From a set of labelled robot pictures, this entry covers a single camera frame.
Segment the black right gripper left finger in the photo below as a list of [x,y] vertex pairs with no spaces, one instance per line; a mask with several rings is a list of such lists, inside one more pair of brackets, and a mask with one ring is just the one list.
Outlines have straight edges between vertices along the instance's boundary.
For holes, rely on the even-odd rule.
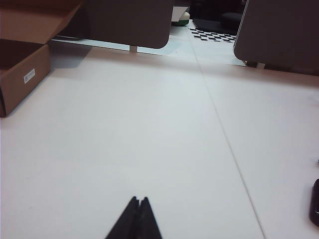
[[134,239],[138,209],[139,200],[136,196],[133,196],[106,236],[106,239]]

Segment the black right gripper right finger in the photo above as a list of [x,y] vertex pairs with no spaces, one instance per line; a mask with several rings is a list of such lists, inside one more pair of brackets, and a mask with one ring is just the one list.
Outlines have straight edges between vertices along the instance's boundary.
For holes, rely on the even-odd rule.
[[162,239],[157,221],[148,197],[145,197],[139,206],[137,214],[137,239]]

